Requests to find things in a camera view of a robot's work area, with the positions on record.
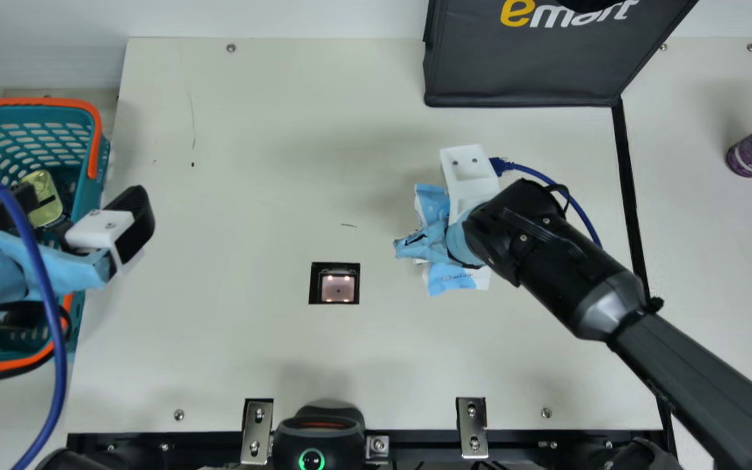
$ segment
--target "white table surface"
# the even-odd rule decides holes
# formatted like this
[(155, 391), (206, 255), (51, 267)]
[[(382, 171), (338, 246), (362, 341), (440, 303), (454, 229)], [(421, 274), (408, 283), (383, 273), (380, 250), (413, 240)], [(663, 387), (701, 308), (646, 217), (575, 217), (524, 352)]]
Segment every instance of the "white table surface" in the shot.
[[(671, 39), (623, 98), (642, 246), (662, 315), (752, 380), (752, 179), (725, 152), (752, 132), (752, 39)], [(678, 429), (687, 469), (710, 458)]]
[[(275, 423), (336, 398), (370, 428), (453, 429), (457, 396), (486, 396), (495, 429), (660, 428), (621, 361), (528, 292), (429, 298), (391, 246), (414, 184), (443, 184), (439, 149), (480, 143), (572, 187), (628, 265), (609, 110), (430, 109), (415, 40), (228, 42), (129, 42), (107, 197), (144, 185), (157, 227), (89, 295), (67, 431), (238, 430), (245, 398), (274, 398)], [(361, 304), (307, 305), (318, 261), (360, 262)]]

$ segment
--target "teal plastic basket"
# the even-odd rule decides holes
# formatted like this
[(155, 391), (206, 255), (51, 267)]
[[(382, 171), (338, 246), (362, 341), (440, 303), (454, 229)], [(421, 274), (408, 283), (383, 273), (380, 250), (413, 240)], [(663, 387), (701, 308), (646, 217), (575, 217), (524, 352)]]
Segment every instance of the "teal plastic basket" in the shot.
[[(77, 222), (101, 205), (110, 142), (101, 134), (101, 116), (92, 104), (77, 99), (0, 99), (0, 182), (15, 185), (45, 169), (54, 180), (63, 217)], [(43, 242), (59, 247), (50, 232)], [(71, 317), (66, 350), (77, 347), (85, 292), (60, 298)], [(33, 331), (0, 330), (0, 372), (25, 367), (47, 354), (48, 325)]]

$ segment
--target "metal bracket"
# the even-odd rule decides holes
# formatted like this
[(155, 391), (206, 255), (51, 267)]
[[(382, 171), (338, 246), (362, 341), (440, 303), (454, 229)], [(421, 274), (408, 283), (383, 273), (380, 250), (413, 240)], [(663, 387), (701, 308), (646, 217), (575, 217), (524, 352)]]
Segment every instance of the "metal bracket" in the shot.
[(390, 452), (390, 437), (387, 435), (368, 435), (367, 447), (364, 451), (364, 458), (367, 461), (371, 460), (388, 460), (388, 453)]
[(460, 455), (467, 460), (489, 458), (486, 440), (486, 398), (457, 399), (457, 431)]
[(272, 401), (245, 401), (240, 464), (266, 465), (271, 452)]

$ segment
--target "black base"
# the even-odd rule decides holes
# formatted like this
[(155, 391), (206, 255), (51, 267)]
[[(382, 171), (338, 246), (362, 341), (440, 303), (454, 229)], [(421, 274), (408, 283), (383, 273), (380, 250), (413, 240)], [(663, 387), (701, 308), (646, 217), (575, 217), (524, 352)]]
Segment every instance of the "black base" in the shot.
[[(391, 461), (462, 462), (457, 431), (371, 431), (368, 435), (387, 435)], [(529, 461), (545, 468), (582, 468), (571, 466), (576, 447), (584, 443), (621, 447), (641, 437), (666, 447), (663, 431), (489, 431), (489, 460), (500, 462)], [(67, 447), (85, 455), (104, 452), (111, 445), (161, 448), (165, 468), (197, 469), (217, 467), (240, 461), (242, 434), (239, 432), (165, 432), (121, 434), (69, 434)]]

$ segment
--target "black shopping bag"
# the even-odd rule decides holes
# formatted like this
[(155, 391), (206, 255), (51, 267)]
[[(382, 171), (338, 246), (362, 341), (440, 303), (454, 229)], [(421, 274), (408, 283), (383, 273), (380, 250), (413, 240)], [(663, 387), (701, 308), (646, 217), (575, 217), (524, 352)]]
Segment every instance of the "black shopping bag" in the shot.
[(429, 106), (611, 106), (698, 0), (430, 0)]

